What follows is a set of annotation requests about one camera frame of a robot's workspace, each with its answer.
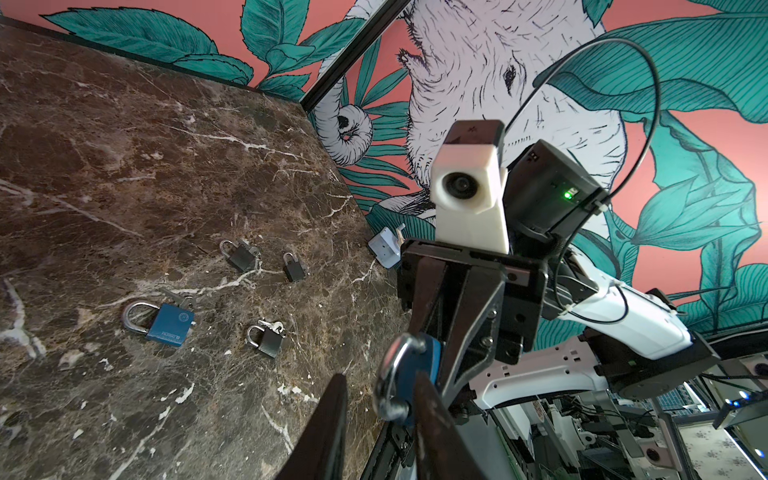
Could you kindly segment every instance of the blue padlock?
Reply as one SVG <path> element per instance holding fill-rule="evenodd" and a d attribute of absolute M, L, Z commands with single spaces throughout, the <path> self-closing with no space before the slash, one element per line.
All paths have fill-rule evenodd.
<path fill-rule="evenodd" d="M 131 310 L 137 306 L 149 306 L 157 310 L 152 327 L 146 328 L 131 322 Z M 158 306 L 146 300 L 135 300 L 123 309 L 122 320 L 125 328 L 131 332 L 143 333 L 150 340 L 178 347 L 187 338 L 194 313 L 169 303 Z"/>

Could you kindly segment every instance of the gray plastic object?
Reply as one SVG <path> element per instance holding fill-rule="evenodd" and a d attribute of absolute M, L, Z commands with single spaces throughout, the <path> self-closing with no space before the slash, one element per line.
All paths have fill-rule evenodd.
<path fill-rule="evenodd" d="M 400 245 L 402 239 L 402 229 L 405 224 L 397 228 L 397 233 L 393 233 L 388 227 L 384 227 L 375 237 L 368 242 L 368 247 L 376 255 L 376 259 L 385 268 L 392 268 L 400 261 Z"/>

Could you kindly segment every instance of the brown marble surface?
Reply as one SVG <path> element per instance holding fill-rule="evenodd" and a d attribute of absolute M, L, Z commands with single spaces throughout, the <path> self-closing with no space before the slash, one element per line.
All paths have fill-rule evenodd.
<path fill-rule="evenodd" d="M 406 318 L 298 105 L 0 25 L 0 212 L 1 477 L 272 478 L 335 372 L 359 476 Z M 238 237 L 262 270 L 223 260 Z M 162 285 L 198 295 L 179 349 L 120 322 Z"/>

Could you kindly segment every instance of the elephant eye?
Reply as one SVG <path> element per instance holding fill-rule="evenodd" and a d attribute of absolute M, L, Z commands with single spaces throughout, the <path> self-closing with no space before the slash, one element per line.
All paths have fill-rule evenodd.
<path fill-rule="evenodd" d="M 504 72 L 504 83 L 507 84 L 507 91 L 512 88 L 512 82 L 515 80 L 515 69 L 513 67 L 507 67 L 507 71 Z"/>

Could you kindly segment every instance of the black padlock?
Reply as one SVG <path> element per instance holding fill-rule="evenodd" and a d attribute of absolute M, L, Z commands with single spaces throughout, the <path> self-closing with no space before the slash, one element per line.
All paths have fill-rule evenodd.
<path fill-rule="evenodd" d="M 240 240 L 240 245 L 237 245 L 235 251 L 232 252 L 232 254 L 229 254 L 224 250 L 224 245 L 227 243 L 231 243 L 233 247 L 235 246 L 235 243 L 230 240 L 221 240 L 221 243 L 219 243 L 219 251 L 229 263 L 235 266 L 235 268 L 243 273 L 258 268 L 259 254 L 256 247 L 252 247 L 244 240 Z"/>
<path fill-rule="evenodd" d="M 283 270 L 285 270 L 285 273 L 288 276 L 288 280 L 292 282 L 298 282 L 306 276 L 304 269 L 301 267 L 301 263 L 299 263 L 296 255 L 293 253 L 285 253 L 283 255 L 283 262 L 286 264 Z"/>
<path fill-rule="evenodd" d="M 250 336 L 251 332 L 253 332 L 255 329 L 261 330 L 263 332 L 258 343 L 255 342 Z M 285 338 L 284 336 L 280 335 L 282 331 L 282 324 L 280 324 L 277 329 L 271 329 L 268 326 L 265 328 L 265 326 L 261 325 L 251 325 L 246 331 L 245 338 L 251 346 L 260 352 L 266 353 L 272 358 L 277 358 L 277 353 L 280 351 L 280 347 L 283 345 L 283 339 Z"/>

